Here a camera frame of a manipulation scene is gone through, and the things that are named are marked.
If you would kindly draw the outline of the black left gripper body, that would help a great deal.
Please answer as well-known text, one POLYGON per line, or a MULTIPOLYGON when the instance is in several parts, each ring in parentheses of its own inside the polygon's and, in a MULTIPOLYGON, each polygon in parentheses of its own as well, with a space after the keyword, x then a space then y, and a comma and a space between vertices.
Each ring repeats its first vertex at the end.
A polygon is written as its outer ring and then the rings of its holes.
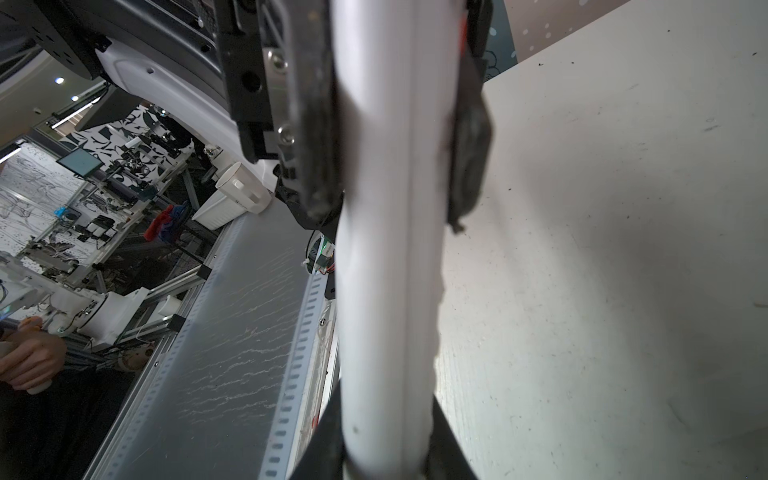
POLYGON ((243 155, 251 163, 276 160, 265 135, 274 130, 266 86, 261 24, 256 1, 215 0, 216 43, 228 110, 243 155))

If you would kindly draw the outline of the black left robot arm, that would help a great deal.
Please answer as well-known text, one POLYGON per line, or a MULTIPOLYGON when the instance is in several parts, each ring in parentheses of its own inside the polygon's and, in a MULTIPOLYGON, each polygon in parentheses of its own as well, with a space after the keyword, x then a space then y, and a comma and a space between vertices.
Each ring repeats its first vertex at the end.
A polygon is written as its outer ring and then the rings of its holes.
POLYGON ((476 205, 492 139, 487 1, 5 1, 73 72, 168 108, 345 238, 476 205))

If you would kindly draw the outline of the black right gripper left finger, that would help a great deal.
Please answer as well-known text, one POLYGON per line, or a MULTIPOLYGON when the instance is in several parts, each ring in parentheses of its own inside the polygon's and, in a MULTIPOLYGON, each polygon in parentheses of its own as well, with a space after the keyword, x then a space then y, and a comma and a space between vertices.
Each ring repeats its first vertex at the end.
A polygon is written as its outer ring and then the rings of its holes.
POLYGON ((317 428, 290 480, 342 480, 345 445, 342 434, 341 384, 329 398, 317 428))

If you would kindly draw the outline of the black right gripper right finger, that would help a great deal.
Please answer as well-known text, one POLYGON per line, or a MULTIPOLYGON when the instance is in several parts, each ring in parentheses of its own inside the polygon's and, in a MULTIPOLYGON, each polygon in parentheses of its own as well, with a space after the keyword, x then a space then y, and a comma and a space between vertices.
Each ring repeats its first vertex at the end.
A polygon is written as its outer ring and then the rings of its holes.
POLYGON ((426 460, 428 480, 476 480, 436 397, 432 405, 433 430, 426 460))

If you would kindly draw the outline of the operator hand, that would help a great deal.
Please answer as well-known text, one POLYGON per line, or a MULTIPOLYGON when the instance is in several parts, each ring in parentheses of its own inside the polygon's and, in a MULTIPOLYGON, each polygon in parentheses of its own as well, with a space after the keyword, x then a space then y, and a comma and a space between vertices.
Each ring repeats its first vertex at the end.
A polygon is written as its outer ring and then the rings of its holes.
POLYGON ((15 390, 46 385, 65 364, 65 341, 45 331, 39 316, 22 320, 15 330, 4 330, 1 342, 11 348, 1 357, 1 381, 15 390))

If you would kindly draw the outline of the white remote control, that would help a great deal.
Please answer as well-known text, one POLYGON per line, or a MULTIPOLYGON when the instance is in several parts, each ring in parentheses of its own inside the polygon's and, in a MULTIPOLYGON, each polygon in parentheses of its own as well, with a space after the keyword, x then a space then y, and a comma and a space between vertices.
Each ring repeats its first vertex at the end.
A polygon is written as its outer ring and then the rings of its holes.
POLYGON ((345 189, 336 288, 349 479, 418 479, 425 469, 463 17, 460 1, 331 7, 345 189))

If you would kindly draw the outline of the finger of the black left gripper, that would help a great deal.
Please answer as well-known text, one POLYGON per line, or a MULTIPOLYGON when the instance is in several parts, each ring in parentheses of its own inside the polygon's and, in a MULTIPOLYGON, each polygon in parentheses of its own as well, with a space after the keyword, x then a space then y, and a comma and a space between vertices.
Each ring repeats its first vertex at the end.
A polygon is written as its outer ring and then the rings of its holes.
POLYGON ((263 14, 286 62, 292 144, 283 179, 307 215, 323 219, 343 192, 330 3, 265 1, 263 14))
POLYGON ((455 233, 464 231, 461 219, 477 205, 492 143, 492 121, 482 96, 492 15, 490 1, 466 3, 448 190, 447 223, 455 233))

